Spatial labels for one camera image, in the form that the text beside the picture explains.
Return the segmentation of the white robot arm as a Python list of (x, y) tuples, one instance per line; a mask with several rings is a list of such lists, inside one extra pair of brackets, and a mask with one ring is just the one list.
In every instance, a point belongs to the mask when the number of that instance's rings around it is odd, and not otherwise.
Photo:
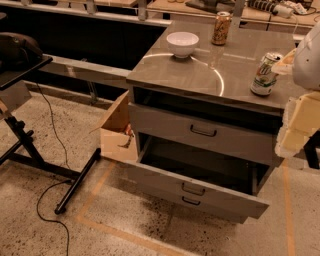
[(320, 22), (300, 41), (296, 49), (272, 67), (274, 73), (290, 74), (296, 85), (308, 90), (290, 98), (283, 114), (275, 153), (282, 158), (296, 155), (320, 129)]

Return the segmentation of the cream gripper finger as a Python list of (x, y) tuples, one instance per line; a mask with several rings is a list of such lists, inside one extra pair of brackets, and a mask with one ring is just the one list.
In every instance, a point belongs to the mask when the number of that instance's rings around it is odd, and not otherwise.
[(276, 139), (275, 153), (290, 158), (301, 151), (320, 129), (320, 92), (290, 98), (282, 118), (283, 125)]
[(280, 61), (272, 66), (271, 71), (279, 75), (291, 75), (295, 53), (295, 49), (291, 50)]

